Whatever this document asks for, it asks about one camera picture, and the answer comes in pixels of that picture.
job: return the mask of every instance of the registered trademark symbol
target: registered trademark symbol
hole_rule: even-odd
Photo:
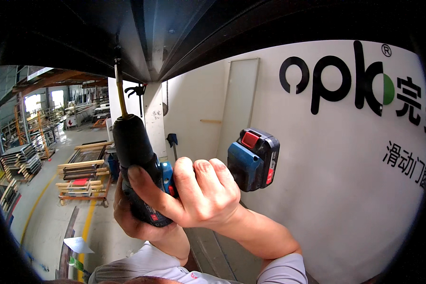
[[[381,49],[382,49],[383,55],[385,55],[386,57],[391,56],[391,48],[387,44],[382,44]]]

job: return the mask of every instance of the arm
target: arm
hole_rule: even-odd
[[[130,172],[129,177],[130,183],[135,189],[137,185],[135,179],[133,179],[133,174]],[[163,253],[178,258],[181,266],[185,265],[190,246],[183,228],[176,223],[172,223],[163,228],[156,228],[135,219],[131,215],[129,201],[122,191],[122,180],[123,178],[120,175],[117,181],[114,200],[114,218],[117,220],[120,227],[122,227],[125,233],[131,238],[148,240]]]
[[[241,205],[227,223],[214,230],[236,240],[255,256],[263,258],[264,267],[284,255],[301,254],[300,245],[286,227]]]
[[[188,158],[175,163],[174,179],[179,199],[163,193],[142,168],[131,168],[134,190],[150,206],[182,227],[205,227],[238,241],[255,256],[271,260],[301,253],[287,228],[245,209],[239,204],[240,190],[227,167],[218,159]]]

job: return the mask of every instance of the white paper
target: white paper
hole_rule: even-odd
[[[76,253],[95,253],[82,237],[63,239],[63,242]]]

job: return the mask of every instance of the chain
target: chain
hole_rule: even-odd
[[[163,113],[163,116],[169,112],[169,80],[166,81],[166,111]]]
[[[169,112],[169,80],[166,81],[166,102],[167,102],[167,112]]]

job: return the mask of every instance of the factory floor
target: factory floor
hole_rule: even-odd
[[[60,141],[54,145],[51,161],[45,160],[35,177],[19,187],[21,198],[14,211],[11,232],[17,242],[33,258],[32,266],[44,280],[55,279],[63,238],[75,206],[79,213],[74,223],[75,237],[84,237],[95,252],[76,256],[87,271],[101,264],[130,256],[142,246],[143,241],[132,239],[119,227],[113,216],[116,183],[108,192],[108,208],[102,202],[67,200],[62,206],[55,183],[63,182],[56,174],[57,165],[64,164],[73,154],[74,147],[83,143],[107,140],[106,129],[91,129],[86,124],[71,130],[59,130]],[[81,279],[70,267],[70,279]]]

